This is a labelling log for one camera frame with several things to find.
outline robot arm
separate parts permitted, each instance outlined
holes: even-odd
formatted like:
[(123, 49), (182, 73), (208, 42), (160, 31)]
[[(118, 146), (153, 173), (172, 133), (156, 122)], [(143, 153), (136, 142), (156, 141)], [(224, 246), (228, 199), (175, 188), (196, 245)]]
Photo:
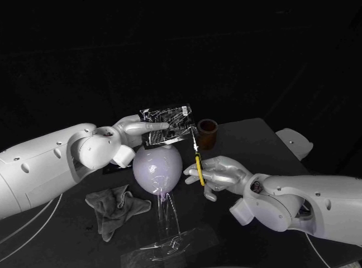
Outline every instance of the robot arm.
[[(326, 175), (253, 175), (235, 160), (224, 156), (208, 159), (203, 166), (208, 170), (203, 178), (212, 190), (227, 189), (242, 194), (231, 207), (241, 225), (250, 224), (255, 217), (279, 232), (294, 229), (319, 238), (362, 245), (361, 179)], [(188, 184), (198, 181), (195, 168), (190, 166), (185, 170), (185, 174), (192, 175)], [(310, 204), (310, 213), (300, 215), (305, 201)]]
[(0, 153), (0, 220), (50, 201), (111, 162), (123, 168), (141, 134), (167, 123), (140, 122), (138, 115), (112, 127), (79, 124)]

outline white balloon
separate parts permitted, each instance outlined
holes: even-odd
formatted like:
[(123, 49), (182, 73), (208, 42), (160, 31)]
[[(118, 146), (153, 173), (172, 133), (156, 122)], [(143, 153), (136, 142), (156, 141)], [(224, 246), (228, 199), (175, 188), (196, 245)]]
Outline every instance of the white balloon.
[(163, 198), (183, 172), (182, 156), (175, 146), (164, 145), (150, 150), (141, 147), (133, 161), (133, 172), (143, 189)]

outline rag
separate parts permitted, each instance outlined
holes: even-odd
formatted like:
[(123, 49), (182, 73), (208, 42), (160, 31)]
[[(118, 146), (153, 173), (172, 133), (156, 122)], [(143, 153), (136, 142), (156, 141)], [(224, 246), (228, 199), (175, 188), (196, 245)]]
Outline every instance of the rag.
[(108, 242), (115, 230), (125, 221), (137, 214), (147, 212), (151, 208), (151, 202), (133, 197), (127, 191), (127, 186), (91, 193), (86, 195), (86, 203), (95, 209), (98, 234)]

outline brown cup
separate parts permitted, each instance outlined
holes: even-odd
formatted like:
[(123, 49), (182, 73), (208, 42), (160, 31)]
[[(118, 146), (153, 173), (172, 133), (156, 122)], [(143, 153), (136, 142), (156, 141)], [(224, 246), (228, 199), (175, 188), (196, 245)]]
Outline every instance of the brown cup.
[(198, 146), (202, 150), (211, 150), (215, 146), (219, 125), (212, 119), (202, 119), (198, 122)]

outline black tabletop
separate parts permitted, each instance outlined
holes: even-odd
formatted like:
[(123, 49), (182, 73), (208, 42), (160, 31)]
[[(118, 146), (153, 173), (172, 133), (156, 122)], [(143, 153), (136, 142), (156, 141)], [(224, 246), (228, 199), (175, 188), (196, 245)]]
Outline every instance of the black tabletop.
[[(192, 141), (175, 144), (183, 159), (183, 168), (193, 164)], [(250, 119), (219, 125), (218, 141), (202, 158), (224, 155), (241, 162), (253, 173), (270, 175), (303, 175), (307, 170), (292, 154), (264, 120)], [(218, 201), (203, 197), (199, 183), (185, 184), (180, 176), (173, 189), (180, 231), (208, 226), (218, 244), (195, 255), (188, 255), (189, 267), (326, 267), (300, 231), (276, 232), (257, 219), (241, 226), (229, 213), (229, 207), (241, 198), (222, 191)], [(85, 203), (88, 193), (130, 185), (134, 197), (151, 200), (134, 179), (133, 170), (125, 169), (102, 175), (91, 174), (63, 193), (55, 214), (26, 246), (3, 261), (0, 267), (121, 267), (121, 256), (159, 240), (156, 211), (136, 215), (115, 231), (110, 242), (97, 233), (94, 209)], [(53, 212), (59, 198), (40, 217), (0, 245), (0, 259), (32, 238)], [(11, 216), (0, 222), (0, 237), (4, 237), (40, 212), (43, 206)], [(362, 248), (310, 237), (325, 261), (338, 267), (362, 259)]]

